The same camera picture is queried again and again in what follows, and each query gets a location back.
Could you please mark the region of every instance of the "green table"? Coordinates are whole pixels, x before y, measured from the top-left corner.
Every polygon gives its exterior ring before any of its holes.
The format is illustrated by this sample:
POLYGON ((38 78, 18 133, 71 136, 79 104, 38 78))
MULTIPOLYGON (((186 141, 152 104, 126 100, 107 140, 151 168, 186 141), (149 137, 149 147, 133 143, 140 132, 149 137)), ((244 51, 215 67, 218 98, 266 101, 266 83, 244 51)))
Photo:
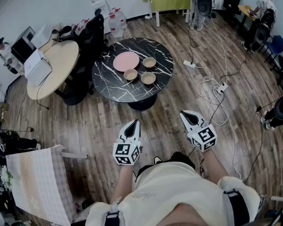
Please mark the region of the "green table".
POLYGON ((179 14, 179 9, 187 9, 185 22, 189 22, 190 18, 190 8, 191 0, 142 0, 143 2, 149 3, 149 14, 152 18, 152 12, 156 13, 156 26, 159 27, 159 12, 176 10, 176 13, 179 14))

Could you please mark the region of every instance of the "checkered cloth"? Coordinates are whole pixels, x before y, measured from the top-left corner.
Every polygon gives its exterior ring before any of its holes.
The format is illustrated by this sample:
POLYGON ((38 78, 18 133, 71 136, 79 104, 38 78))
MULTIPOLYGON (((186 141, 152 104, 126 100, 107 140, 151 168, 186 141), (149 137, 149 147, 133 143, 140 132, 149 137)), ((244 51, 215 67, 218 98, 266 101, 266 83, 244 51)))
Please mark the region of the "checkered cloth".
POLYGON ((58 225, 77 217, 62 158, 62 145, 6 156, 16 206, 58 225))

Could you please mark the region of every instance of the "blue chair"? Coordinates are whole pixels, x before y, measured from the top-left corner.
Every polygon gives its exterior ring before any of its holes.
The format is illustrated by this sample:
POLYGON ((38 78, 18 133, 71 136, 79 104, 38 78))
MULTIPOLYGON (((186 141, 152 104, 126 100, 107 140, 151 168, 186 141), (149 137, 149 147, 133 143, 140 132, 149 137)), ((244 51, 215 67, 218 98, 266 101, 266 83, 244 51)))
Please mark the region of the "blue chair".
POLYGON ((264 44, 264 45, 267 45, 267 49, 265 50, 264 54, 267 52, 268 49, 270 49, 270 51, 271 51, 271 54, 267 57, 267 59, 264 62, 269 60, 271 55, 275 54, 276 56, 271 61, 271 62, 273 62, 274 59, 277 58, 277 56, 283 52, 283 39, 282 39, 282 37, 280 35, 276 35, 276 36, 271 37, 271 38, 273 39, 272 42, 268 42, 268 43, 264 44))

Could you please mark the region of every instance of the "round wooden table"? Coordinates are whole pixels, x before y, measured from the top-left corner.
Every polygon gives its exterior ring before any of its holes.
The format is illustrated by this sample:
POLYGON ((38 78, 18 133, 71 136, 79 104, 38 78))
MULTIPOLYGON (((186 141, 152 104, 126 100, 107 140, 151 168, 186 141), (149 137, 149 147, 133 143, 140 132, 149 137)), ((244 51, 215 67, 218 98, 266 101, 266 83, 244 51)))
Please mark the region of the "round wooden table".
POLYGON ((125 39, 111 45, 107 52, 100 55, 92 69, 92 80, 96 90, 105 98, 116 102, 128 103, 135 110, 146 110, 154 105, 157 93, 169 82, 173 73, 173 59, 165 46, 146 38, 125 39), (135 67, 138 77, 127 81, 124 73, 113 67, 117 55, 131 51, 136 53, 139 64, 135 67), (147 69, 143 60, 147 57, 156 59, 156 65, 147 69), (152 72, 156 81, 151 85, 143 84, 142 74, 152 72))
POLYGON ((68 78, 79 58, 77 43, 72 40, 63 41, 48 49, 44 55, 52 66, 52 71, 40 86, 35 86, 31 82, 27 83, 28 96, 33 100, 39 100, 55 92, 67 105, 76 105, 81 102, 88 92, 88 82, 82 81, 81 85, 78 85, 76 81, 68 78), (58 88, 63 82, 67 86, 61 92, 58 88))

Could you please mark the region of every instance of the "white cable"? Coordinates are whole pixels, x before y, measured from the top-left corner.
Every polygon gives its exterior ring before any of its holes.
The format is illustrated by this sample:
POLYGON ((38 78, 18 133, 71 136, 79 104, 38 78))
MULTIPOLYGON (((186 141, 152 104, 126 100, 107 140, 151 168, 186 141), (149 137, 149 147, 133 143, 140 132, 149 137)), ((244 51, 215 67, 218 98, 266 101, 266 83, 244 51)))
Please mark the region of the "white cable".
MULTIPOLYGON (((219 35, 219 33, 218 33, 218 30, 217 30, 217 28, 215 27, 215 24, 214 24, 214 22, 213 22, 213 19, 212 19, 212 23, 213 23, 214 28, 215 28, 215 30, 216 30, 216 32, 217 32, 219 38, 220 38, 221 45, 222 45, 222 48, 223 48, 223 52, 224 52, 224 55, 225 55, 225 48, 224 48, 224 46, 223 46, 223 43, 222 43, 221 37, 220 37, 220 35, 219 35)), ((196 91, 197 91, 197 94, 198 94, 201 98, 204 98, 207 102, 210 103, 210 107, 209 107, 209 111, 208 111, 208 115, 209 115, 210 121, 212 121, 213 123, 215 123, 215 124, 218 125, 218 126, 222 126, 222 125, 224 125, 227 121, 229 121, 230 126, 231 126, 231 129, 232 129, 232 131, 233 131, 233 133, 234 133, 234 140, 235 140, 235 150, 234 150, 234 155, 233 155, 232 163, 233 163, 233 167, 234 167, 235 172, 239 175, 239 180, 241 180, 241 174, 237 171, 237 169, 235 168, 235 164, 234 164, 234 159, 235 159, 236 149, 237 149, 236 133, 235 133, 235 131, 234 131, 234 129, 233 129, 233 126, 232 126, 232 124, 231 124, 231 121, 230 121, 230 119, 229 119, 228 111, 227 111, 226 108, 221 104, 222 99, 223 99, 223 98, 222 98, 222 95, 221 95, 221 97, 220 97, 220 95, 216 94, 216 92, 215 92, 215 90, 216 90, 218 87, 220 87, 220 84, 214 79, 214 72, 213 72, 211 69, 205 68, 205 67, 198 67, 198 66, 196 66, 195 68, 210 70, 211 73, 212 73, 211 77, 205 76, 205 77, 203 78, 203 82, 200 82, 200 83, 197 85, 196 91), (210 82, 210 81, 213 81, 214 83, 212 83, 212 84, 210 85, 210 87, 208 88, 208 91, 206 91, 205 88, 204 88, 204 84, 205 84, 205 83, 208 83, 208 82, 210 82), (222 122, 221 124, 218 124, 218 123, 216 123, 215 121, 212 120, 212 116, 210 115, 210 114, 211 114, 212 105, 220 105, 221 108, 222 108, 222 110, 223 110, 223 112, 224 112, 225 115, 226 115, 226 120, 225 120, 224 122, 222 122)), ((225 74, 227 75, 226 55, 225 55, 225 74)))
MULTIPOLYGON (((223 46, 221 37, 220 37, 220 35, 219 35, 219 33, 218 33, 217 28, 215 27, 215 24, 214 24, 214 21, 213 21, 213 18, 212 18, 211 15, 210 15, 210 17, 211 17, 212 23, 213 23, 213 25, 214 25, 214 28, 215 28, 215 30, 216 30, 218 36, 219 36, 219 39, 220 39, 220 42, 221 42, 221 45, 222 45, 222 48, 223 48, 223 52, 224 52, 224 54, 225 54, 225 48, 224 48, 224 46, 223 46)), ((226 63, 226 55, 225 55, 225 74, 226 74, 226 82, 225 82, 225 83, 227 84, 227 63, 226 63)))

